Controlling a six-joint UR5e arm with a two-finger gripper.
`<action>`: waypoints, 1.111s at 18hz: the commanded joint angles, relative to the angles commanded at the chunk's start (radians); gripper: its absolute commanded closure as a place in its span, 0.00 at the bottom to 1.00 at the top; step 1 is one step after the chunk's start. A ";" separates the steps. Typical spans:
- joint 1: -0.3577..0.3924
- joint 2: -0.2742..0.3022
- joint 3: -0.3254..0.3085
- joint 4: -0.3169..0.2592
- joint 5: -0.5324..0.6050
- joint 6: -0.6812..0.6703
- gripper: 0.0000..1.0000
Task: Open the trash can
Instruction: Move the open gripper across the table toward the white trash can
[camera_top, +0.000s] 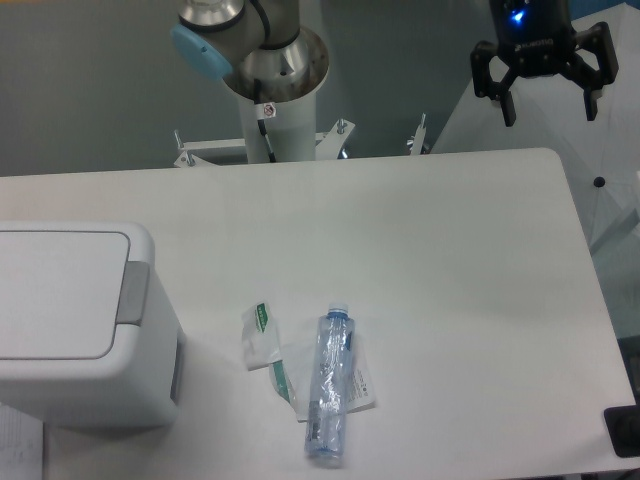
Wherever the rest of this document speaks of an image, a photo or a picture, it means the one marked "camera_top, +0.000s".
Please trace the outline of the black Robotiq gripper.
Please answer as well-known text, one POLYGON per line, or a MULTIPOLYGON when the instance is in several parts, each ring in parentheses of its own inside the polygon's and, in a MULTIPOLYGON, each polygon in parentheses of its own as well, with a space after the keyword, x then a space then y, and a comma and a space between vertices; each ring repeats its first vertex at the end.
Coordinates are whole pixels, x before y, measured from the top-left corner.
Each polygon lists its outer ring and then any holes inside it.
POLYGON ((575 31, 568 1, 489 4, 498 44, 480 41, 470 54, 475 95, 498 102, 505 126, 512 127, 517 115, 510 88, 516 79, 559 72, 582 89, 586 118, 594 121, 601 92, 614 83, 619 71, 609 24, 598 22, 587 30, 575 31), (499 81, 491 74, 494 58, 507 66, 499 81))

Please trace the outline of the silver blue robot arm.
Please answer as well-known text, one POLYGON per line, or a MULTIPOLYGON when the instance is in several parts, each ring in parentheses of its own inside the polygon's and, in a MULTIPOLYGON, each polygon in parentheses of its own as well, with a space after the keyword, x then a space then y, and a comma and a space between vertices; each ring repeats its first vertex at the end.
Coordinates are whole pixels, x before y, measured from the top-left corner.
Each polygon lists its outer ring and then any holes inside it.
MULTIPOLYGON (((512 126, 514 81, 561 75, 582 89, 594 120, 619 71, 608 24, 575 30, 566 1, 493 1, 490 10, 498 41, 480 41, 470 54, 476 96, 498 102, 512 126)), ((325 46, 301 26, 296 1, 181 1, 177 14, 170 35, 182 58, 255 104, 297 100, 327 76, 325 46)))

